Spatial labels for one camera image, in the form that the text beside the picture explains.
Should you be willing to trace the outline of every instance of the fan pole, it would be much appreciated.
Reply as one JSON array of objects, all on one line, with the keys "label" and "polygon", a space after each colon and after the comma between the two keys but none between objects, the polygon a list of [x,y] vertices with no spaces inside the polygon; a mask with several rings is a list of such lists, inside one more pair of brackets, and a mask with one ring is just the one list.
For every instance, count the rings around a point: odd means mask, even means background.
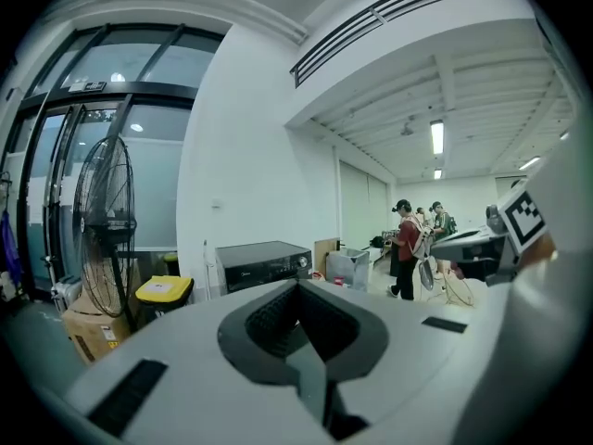
[{"label": "fan pole", "polygon": [[111,258],[111,269],[113,270],[113,276],[115,277],[115,285],[118,288],[118,295],[120,296],[120,301],[123,304],[123,312],[126,315],[128,324],[130,325],[130,331],[134,333],[137,329],[136,322],[133,319],[132,311],[130,310],[130,305],[128,304],[128,299],[126,299],[126,293],[123,290],[123,281],[121,280],[120,263],[118,261],[117,250],[111,249],[111,255],[109,257]]}]

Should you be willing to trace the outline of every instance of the purple cloth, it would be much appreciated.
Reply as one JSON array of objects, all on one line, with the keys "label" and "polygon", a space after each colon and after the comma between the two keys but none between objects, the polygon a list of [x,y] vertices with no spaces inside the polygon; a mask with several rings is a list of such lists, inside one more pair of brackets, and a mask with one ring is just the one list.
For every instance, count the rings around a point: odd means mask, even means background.
[{"label": "purple cloth", "polygon": [[15,286],[20,284],[20,274],[22,272],[20,268],[19,252],[17,251],[17,244],[15,243],[15,237],[12,235],[12,229],[10,228],[10,222],[8,219],[8,211],[4,210],[1,221],[2,229],[2,241],[4,242],[4,253],[6,257],[6,268],[10,273],[10,278]]}]

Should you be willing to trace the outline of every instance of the railing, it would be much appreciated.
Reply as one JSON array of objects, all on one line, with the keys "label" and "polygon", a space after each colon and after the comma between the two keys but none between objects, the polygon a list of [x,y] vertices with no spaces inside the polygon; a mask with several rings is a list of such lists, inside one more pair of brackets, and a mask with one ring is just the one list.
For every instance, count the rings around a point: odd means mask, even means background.
[{"label": "railing", "polygon": [[314,45],[290,70],[298,87],[332,57],[365,34],[413,10],[443,0],[379,0],[347,19]]}]

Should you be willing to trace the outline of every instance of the red shirt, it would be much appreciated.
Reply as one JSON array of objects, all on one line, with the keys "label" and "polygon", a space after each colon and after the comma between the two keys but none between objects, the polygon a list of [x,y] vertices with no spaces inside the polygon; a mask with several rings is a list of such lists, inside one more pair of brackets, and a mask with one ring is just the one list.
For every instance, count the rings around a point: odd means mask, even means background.
[{"label": "red shirt", "polygon": [[404,220],[399,226],[399,234],[397,235],[397,240],[405,243],[399,248],[399,261],[408,261],[412,258],[410,246],[414,247],[416,245],[418,237],[420,237],[420,232],[412,221]]}]

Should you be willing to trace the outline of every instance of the shoe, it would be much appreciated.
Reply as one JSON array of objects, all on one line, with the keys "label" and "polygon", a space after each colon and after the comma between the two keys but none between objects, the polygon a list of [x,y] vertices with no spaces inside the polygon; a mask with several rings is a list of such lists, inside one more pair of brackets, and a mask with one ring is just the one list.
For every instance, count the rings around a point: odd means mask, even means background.
[{"label": "shoe", "polygon": [[399,297],[399,294],[398,294],[398,293],[394,293],[394,289],[395,289],[395,288],[396,288],[396,286],[389,286],[389,287],[387,288],[387,293],[388,293],[389,295],[391,295],[392,297],[394,297],[394,298],[396,298],[396,299],[397,299],[397,298]]}]

